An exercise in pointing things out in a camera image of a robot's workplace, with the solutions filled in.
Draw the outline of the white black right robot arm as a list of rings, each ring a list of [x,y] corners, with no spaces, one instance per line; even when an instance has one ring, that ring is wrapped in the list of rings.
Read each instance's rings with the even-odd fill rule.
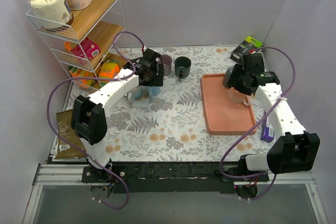
[[[258,172],[274,174],[305,172],[312,169],[320,139],[298,121],[274,72],[266,72],[262,54],[243,55],[228,85],[242,94],[253,94],[265,110],[274,130],[275,142],[266,153],[247,154],[238,161],[238,176],[251,180]]]

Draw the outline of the light blue mug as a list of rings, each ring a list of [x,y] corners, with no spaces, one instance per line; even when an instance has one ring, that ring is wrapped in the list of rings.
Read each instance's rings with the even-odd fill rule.
[[[153,97],[161,92],[161,87],[157,86],[148,86],[146,89],[150,97]]]

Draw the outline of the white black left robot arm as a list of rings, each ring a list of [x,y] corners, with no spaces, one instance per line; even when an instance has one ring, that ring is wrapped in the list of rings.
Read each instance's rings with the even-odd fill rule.
[[[106,113],[134,88],[161,87],[164,77],[161,59],[161,54],[147,48],[142,57],[126,63],[113,80],[98,91],[75,99],[70,126],[83,143],[90,172],[98,181],[106,182],[112,175],[111,158],[103,143],[108,130]]]

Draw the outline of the peach pink mug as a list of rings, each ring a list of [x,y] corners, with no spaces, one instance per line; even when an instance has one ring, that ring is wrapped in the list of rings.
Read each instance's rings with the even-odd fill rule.
[[[250,97],[248,95],[245,95],[243,93],[240,93],[234,88],[230,88],[228,91],[228,98],[236,104],[242,103],[245,106],[250,106],[251,101]]]

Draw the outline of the dark teal mug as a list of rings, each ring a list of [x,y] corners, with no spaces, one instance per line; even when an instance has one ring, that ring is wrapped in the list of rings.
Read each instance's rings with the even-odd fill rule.
[[[235,66],[231,66],[226,70],[225,76],[224,76],[223,81],[222,81],[223,86],[225,88],[229,89],[229,88],[232,87],[232,83],[235,79],[235,75],[236,75],[235,74]]]

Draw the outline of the blue white gradient mug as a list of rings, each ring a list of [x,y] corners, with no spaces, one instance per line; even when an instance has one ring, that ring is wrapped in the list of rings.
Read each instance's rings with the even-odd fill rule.
[[[127,98],[128,98],[128,101],[134,101],[142,97],[142,95],[143,95],[143,89],[141,86],[138,86],[136,88],[131,89],[128,92]]]

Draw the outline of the dark grey mug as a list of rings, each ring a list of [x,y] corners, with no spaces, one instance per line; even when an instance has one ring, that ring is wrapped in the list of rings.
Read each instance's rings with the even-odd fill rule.
[[[192,62],[190,58],[180,56],[175,59],[174,72],[178,78],[187,78],[190,75]]]

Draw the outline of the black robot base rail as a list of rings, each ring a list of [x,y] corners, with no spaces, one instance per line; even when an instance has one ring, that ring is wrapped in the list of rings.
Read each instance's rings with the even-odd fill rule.
[[[130,193],[143,192],[219,192],[234,194],[234,182],[247,182],[224,177],[218,162],[113,162],[109,167],[126,183]],[[224,171],[238,173],[237,162],[225,162]],[[104,170],[85,166],[82,183],[109,184],[113,192],[124,193],[124,186]]]

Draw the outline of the purple ceramic mug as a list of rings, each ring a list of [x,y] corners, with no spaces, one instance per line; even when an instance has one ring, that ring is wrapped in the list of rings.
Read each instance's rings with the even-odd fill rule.
[[[169,55],[162,54],[161,55],[161,62],[164,68],[164,76],[168,76],[172,70],[172,58]]]

